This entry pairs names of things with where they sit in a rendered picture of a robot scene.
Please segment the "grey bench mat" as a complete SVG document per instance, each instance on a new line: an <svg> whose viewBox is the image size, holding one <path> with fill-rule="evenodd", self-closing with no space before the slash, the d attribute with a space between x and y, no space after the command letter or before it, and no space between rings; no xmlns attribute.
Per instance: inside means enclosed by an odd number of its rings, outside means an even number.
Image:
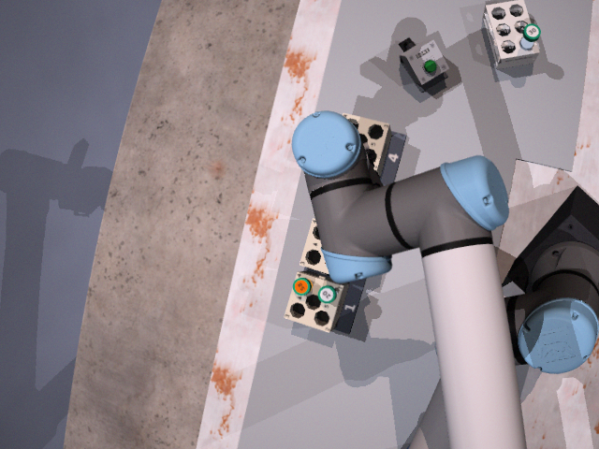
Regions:
<svg viewBox="0 0 599 449"><path fill-rule="evenodd" d="M315 112L406 135L395 181L471 156L572 171L592 0L524 0L532 64L497 69L486 5L515 0L342 0ZM421 93L399 43L434 39L447 78ZM285 319L314 217L301 170L237 449L407 449L440 379L419 248L366 279L350 333Z"/></svg>

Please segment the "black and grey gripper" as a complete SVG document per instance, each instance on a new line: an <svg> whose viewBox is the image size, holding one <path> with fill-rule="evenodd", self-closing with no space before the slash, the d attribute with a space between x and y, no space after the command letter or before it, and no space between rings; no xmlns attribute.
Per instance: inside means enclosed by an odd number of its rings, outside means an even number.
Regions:
<svg viewBox="0 0 599 449"><path fill-rule="evenodd" d="M369 157L369 172L370 172L370 176L373 182L373 188L378 188L383 186L383 183L380 181L379 177L377 176L374 168L374 163L373 163L373 159L377 158L376 155L374 154L373 150L367 150L366 153L368 154Z"/></svg>

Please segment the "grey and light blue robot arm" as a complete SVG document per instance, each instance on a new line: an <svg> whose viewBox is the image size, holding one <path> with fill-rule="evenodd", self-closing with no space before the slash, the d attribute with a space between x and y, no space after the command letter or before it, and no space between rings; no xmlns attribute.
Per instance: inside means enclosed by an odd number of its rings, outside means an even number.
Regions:
<svg viewBox="0 0 599 449"><path fill-rule="evenodd" d="M441 378L408 449L527 449L516 366L558 374L589 358L599 252L557 243L536 260L533 291L504 297L491 230L507 221L508 196L490 159L374 189L368 149L333 111L307 116L292 137L334 282L388 273L393 254L420 249Z"/></svg>

